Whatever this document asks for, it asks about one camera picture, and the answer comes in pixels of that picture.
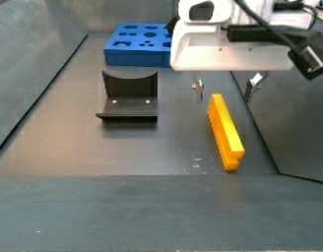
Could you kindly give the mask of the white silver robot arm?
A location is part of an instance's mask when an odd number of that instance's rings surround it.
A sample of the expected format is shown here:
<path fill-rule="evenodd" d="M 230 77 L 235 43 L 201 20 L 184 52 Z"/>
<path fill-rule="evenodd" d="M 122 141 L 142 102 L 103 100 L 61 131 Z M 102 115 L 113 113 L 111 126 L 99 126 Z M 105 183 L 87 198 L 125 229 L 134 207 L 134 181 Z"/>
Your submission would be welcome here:
<path fill-rule="evenodd" d="M 300 1 L 180 0 L 166 24 L 170 67 L 190 73 L 196 95 L 201 71 L 253 71 L 251 89 L 271 71 L 296 68 L 312 79 L 323 69 L 313 22 L 313 8 Z"/>

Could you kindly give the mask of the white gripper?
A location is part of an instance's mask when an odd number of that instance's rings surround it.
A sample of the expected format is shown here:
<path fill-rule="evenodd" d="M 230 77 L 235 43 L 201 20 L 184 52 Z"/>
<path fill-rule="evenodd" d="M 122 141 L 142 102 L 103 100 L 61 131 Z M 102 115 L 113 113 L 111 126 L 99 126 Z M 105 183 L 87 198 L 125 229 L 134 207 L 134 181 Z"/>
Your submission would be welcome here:
<path fill-rule="evenodd" d="M 303 0 L 180 0 L 172 25 L 170 67 L 192 71 L 190 89 L 201 103 L 198 71 L 261 71 L 248 79 L 244 101 L 251 102 L 269 72 L 287 70 L 292 62 L 288 47 L 271 42 L 230 42 L 230 25 L 256 25 L 269 29 L 287 26 L 311 30 L 313 7 Z"/>

